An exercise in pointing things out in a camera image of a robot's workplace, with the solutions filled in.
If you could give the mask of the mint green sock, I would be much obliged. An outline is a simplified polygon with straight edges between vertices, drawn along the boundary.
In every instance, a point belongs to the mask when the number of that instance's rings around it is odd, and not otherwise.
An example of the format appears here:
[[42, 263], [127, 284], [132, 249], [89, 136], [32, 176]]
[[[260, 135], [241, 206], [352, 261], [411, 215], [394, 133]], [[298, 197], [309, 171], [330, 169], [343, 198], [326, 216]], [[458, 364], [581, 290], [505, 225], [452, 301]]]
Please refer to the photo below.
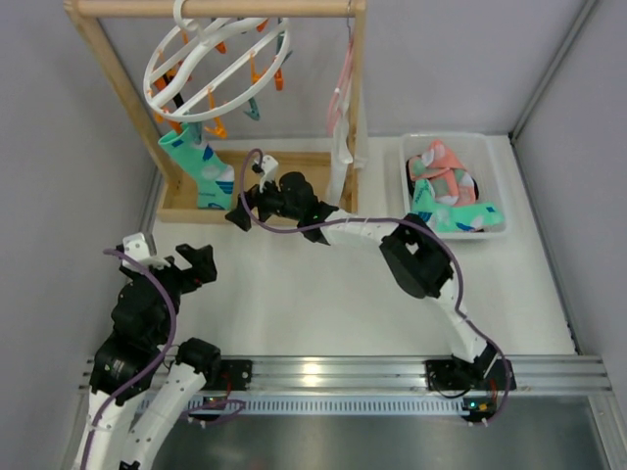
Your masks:
[[433, 186], [425, 179], [414, 186], [410, 211], [437, 233], [470, 233], [506, 222], [505, 215], [492, 203], [455, 207], [437, 202]]
[[228, 211], [232, 206], [234, 168], [226, 164], [203, 136], [200, 123], [183, 123], [182, 132], [170, 131], [158, 141], [178, 166], [196, 183], [196, 207]]

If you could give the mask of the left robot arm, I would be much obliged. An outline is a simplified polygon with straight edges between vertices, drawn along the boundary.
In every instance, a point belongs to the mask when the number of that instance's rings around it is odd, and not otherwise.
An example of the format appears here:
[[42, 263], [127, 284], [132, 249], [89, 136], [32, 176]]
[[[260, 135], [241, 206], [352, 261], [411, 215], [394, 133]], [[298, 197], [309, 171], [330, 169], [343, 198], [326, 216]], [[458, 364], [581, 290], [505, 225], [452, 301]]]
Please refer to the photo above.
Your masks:
[[183, 406], [218, 376], [217, 346], [174, 342], [182, 296], [217, 279], [214, 250], [175, 250], [188, 267], [158, 257], [142, 235], [105, 252], [128, 281], [112, 311], [112, 333], [94, 355], [75, 469], [151, 468]]

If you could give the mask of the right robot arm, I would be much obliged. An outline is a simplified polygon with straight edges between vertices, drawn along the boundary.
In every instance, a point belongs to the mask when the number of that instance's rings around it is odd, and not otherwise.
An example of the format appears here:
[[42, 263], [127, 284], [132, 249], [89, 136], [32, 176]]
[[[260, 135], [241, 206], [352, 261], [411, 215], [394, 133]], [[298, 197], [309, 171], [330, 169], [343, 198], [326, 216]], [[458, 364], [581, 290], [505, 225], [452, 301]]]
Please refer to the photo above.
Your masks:
[[305, 176], [292, 171], [240, 193], [225, 218], [248, 231], [254, 225], [267, 228], [273, 216], [294, 221], [295, 232], [313, 243], [377, 251], [403, 292], [435, 303], [451, 355], [426, 361], [430, 390], [454, 398], [484, 390], [490, 383], [500, 391], [512, 388], [509, 361], [465, 308], [465, 283], [457, 258], [419, 216], [358, 217], [320, 200]]

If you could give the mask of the white cloth on hanger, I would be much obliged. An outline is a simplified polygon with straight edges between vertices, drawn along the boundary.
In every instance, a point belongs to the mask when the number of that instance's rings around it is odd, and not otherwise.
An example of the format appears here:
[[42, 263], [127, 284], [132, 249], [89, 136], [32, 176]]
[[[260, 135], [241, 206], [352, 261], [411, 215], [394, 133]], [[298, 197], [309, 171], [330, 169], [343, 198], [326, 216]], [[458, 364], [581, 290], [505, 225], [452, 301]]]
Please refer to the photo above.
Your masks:
[[330, 176], [326, 188], [325, 201], [338, 206], [347, 178], [349, 164], [355, 164], [357, 169], [364, 168], [368, 161], [367, 150], [367, 121], [363, 104], [359, 107], [359, 123], [357, 127], [357, 155], [349, 150], [348, 146], [348, 95], [343, 95], [336, 88], [331, 95], [327, 113], [327, 133], [331, 138], [330, 147]]

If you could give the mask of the white round clip hanger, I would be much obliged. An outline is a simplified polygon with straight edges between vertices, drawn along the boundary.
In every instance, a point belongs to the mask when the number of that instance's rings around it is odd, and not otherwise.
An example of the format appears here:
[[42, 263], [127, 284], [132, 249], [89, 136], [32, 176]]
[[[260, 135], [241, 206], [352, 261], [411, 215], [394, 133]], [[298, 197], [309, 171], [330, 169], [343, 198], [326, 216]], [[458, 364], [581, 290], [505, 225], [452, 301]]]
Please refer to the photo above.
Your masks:
[[266, 87], [285, 87], [291, 22], [255, 17], [186, 18], [172, 7], [174, 27], [145, 67], [142, 91], [156, 117], [180, 123], [221, 118], [240, 108], [252, 116]]

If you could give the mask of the wooden clothes rack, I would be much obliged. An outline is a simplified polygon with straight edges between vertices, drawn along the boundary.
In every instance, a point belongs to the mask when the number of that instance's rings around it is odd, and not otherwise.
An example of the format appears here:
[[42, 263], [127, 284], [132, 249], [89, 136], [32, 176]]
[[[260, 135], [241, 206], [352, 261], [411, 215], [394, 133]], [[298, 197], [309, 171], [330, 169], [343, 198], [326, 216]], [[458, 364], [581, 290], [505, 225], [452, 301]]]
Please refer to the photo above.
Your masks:
[[[100, 64], [155, 165], [165, 180], [157, 218], [166, 223], [249, 227], [260, 220], [299, 220], [317, 205], [314, 188], [298, 171], [279, 175], [279, 165], [311, 166], [320, 172], [322, 153], [260, 154], [250, 164], [244, 153], [218, 156], [206, 142], [210, 133], [226, 138], [222, 116], [238, 109], [270, 82], [282, 87], [281, 69], [291, 44], [293, 18], [354, 19], [343, 76], [362, 80], [366, 15], [363, 1], [67, 1], [64, 9]], [[101, 27], [102, 18], [162, 18], [175, 27], [148, 61], [142, 89], [135, 90]], [[239, 58], [185, 100], [177, 97], [197, 66], [212, 51], [225, 50], [236, 34], [262, 34]]]

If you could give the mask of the black sock grey patch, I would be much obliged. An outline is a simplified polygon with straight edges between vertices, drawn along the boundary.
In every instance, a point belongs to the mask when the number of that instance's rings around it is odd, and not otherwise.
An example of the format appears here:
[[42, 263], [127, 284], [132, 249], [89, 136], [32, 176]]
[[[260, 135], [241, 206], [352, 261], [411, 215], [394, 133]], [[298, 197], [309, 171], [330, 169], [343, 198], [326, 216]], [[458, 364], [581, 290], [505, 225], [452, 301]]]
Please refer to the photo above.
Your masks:
[[430, 167], [419, 156], [406, 163], [410, 211], [440, 233], [483, 231], [498, 211], [479, 202], [479, 188], [463, 167]]

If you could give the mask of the white plastic basket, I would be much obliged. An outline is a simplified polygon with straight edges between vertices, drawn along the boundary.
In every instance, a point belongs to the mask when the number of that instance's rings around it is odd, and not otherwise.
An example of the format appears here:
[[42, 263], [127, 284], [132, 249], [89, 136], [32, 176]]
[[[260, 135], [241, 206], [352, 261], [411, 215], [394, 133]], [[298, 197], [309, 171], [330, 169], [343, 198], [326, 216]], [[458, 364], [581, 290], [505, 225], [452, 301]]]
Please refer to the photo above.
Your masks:
[[400, 139], [399, 158], [405, 211], [440, 238], [483, 240], [511, 229], [505, 180], [487, 136], [408, 133]]

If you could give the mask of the aluminium rail base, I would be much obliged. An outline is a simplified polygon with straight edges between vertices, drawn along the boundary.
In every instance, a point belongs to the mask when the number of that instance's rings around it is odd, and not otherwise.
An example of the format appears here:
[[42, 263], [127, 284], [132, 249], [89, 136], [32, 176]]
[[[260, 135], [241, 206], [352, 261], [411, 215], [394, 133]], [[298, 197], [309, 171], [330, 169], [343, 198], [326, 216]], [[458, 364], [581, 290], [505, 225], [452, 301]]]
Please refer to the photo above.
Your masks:
[[226, 356], [215, 379], [173, 355], [124, 400], [106, 403], [85, 371], [79, 389], [88, 413], [111, 427], [160, 398], [173, 415], [322, 414], [459, 416], [481, 422], [508, 399], [607, 395], [603, 362], [584, 355], [519, 355], [497, 360], [483, 379], [471, 379], [447, 357]]

